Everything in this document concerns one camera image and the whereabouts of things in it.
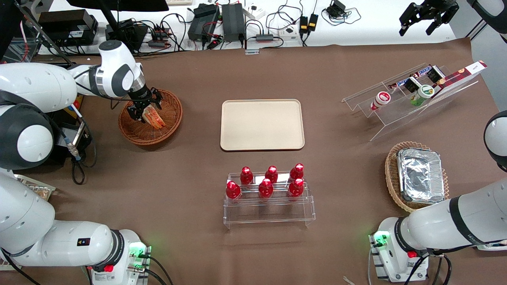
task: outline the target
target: wicker basket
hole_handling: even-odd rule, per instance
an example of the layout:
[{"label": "wicker basket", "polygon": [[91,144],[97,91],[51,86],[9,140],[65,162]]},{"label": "wicker basket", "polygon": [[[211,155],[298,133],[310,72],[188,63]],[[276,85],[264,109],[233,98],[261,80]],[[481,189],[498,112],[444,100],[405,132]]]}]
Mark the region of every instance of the wicker basket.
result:
[{"label": "wicker basket", "polygon": [[[400,192],[400,176],[398,174],[399,173],[398,160],[396,155],[398,151],[406,148],[418,148],[430,150],[427,146],[414,141],[404,141],[395,145],[391,149],[385,160],[385,180],[387,182],[389,194],[391,194],[391,197],[396,202],[396,204],[398,204],[398,206],[400,206],[403,210],[407,212],[413,212],[417,209],[424,208],[429,205],[415,202],[407,202],[402,198],[402,194]],[[449,183],[447,182],[447,175],[443,168],[442,168],[442,179],[444,180],[445,199],[449,199]]]},{"label": "wicker basket", "polygon": [[168,138],[178,128],[183,116],[182,103],[171,92],[159,91],[162,95],[160,102],[162,109],[157,109],[157,112],[166,124],[159,130],[148,123],[132,120],[127,111],[127,108],[133,105],[132,102],[128,102],[123,107],[118,117],[118,126],[122,135],[131,143],[140,146],[154,145]]}]

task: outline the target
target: aluminum foil container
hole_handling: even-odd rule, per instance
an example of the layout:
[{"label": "aluminum foil container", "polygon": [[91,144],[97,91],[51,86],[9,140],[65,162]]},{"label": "aluminum foil container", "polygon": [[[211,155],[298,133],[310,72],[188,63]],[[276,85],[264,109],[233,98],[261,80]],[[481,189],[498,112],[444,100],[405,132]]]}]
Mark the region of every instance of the aluminum foil container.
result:
[{"label": "aluminum foil container", "polygon": [[398,152],[400,189],[405,201],[436,204],[444,201],[440,155],[434,151],[408,148]]}]

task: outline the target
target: red button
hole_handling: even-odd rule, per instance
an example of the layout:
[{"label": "red button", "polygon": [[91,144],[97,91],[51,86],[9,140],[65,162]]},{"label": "red button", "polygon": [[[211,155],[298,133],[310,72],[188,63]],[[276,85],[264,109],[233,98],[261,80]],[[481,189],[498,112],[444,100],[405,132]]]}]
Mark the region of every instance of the red button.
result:
[{"label": "red button", "polygon": [[407,252],[407,255],[409,256],[409,258],[414,258],[417,257],[417,252]]},{"label": "red button", "polygon": [[113,269],[114,269],[114,266],[111,265],[111,264],[104,266],[104,271],[105,272],[112,272]]}]

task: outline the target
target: red bottle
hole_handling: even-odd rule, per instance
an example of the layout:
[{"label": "red bottle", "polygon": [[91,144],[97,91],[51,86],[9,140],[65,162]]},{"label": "red bottle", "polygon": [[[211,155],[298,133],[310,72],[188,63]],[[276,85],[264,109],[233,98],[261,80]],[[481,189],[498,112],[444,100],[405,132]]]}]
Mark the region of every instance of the red bottle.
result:
[{"label": "red bottle", "polygon": [[269,179],[269,181],[271,181],[271,184],[276,183],[278,181],[278,172],[276,171],[276,166],[271,165],[268,168],[268,171],[266,171],[264,178]]},{"label": "red bottle", "polygon": [[268,178],[264,178],[259,184],[259,198],[269,198],[273,194],[273,184]]},{"label": "red bottle", "polygon": [[241,197],[241,188],[234,181],[227,182],[227,188],[225,194],[229,199],[239,199]]},{"label": "red bottle", "polygon": [[304,190],[305,190],[305,188],[303,187],[303,180],[298,178],[298,179],[292,181],[292,183],[288,186],[287,196],[288,197],[301,196],[301,194],[303,194]]},{"label": "red bottle", "polygon": [[290,180],[293,181],[295,179],[303,179],[303,169],[304,166],[301,163],[296,164],[296,166],[294,166],[294,168],[291,170]]},{"label": "red bottle", "polygon": [[250,168],[247,166],[243,167],[241,170],[241,175],[239,176],[239,179],[241,179],[241,184],[250,184],[254,180],[254,174],[250,171]]}]

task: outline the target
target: acrylic display rack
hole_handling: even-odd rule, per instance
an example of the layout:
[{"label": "acrylic display rack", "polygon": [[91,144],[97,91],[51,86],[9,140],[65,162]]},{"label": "acrylic display rack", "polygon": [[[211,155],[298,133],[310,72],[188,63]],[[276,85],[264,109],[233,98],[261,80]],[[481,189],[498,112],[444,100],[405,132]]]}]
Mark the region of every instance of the acrylic display rack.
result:
[{"label": "acrylic display rack", "polygon": [[289,171],[279,171],[277,183],[273,184],[273,195],[259,198],[259,183],[264,172],[253,172],[253,183],[242,185],[240,173],[230,173],[227,182],[234,181],[241,188],[241,198],[224,199],[224,225],[231,229],[232,224],[305,222],[308,226],[315,221],[315,206],[308,182],[304,180],[304,192],[299,197],[287,197]]},{"label": "acrylic display rack", "polygon": [[[456,93],[478,82],[477,80],[472,80],[466,84],[459,85],[454,89],[446,91],[442,95],[424,101],[420,106],[414,106],[410,103],[412,93],[404,86],[394,89],[387,88],[389,84],[406,79],[410,77],[410,74],[416,73],[427,66],[428,64],[426,63],[415,66],[342,100],[342,103],[347,103],[352,111],[356,111],[359,108],[367,118],[373,118],[375,121],[380,121],[380,130],[378,130],[370,141],[388,134],[431,111],[447,105],[457,97],[455,95]],[[440,67],[440,70],[446,76],[451,74],[445,66]],[[433,85],[433,82],[426,75],[419,77],[417,80],[423,85]],[[370,104],[380,91],[386,91],[389,93],[391,95],[391,101],[376,111],[372,111]]]}]

